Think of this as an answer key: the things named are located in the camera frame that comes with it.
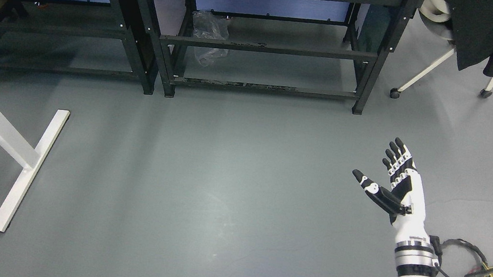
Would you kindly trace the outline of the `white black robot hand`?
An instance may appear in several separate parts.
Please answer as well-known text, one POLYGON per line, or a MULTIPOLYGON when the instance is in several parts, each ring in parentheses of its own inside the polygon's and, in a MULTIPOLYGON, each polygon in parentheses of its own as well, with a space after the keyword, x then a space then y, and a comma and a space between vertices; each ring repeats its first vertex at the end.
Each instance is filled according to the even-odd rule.
POLYGON ((353 175, 364 193, 389 214, 390 224, 396 231, 395 243, 429 243, 424 229, 426 207, 421 175, 411 152, 400 138, 389 145, 390 148, 385 151, 387 157, 382 162, 387 168, 391 190, 372 181, 359 170, 353 170, 353 175))

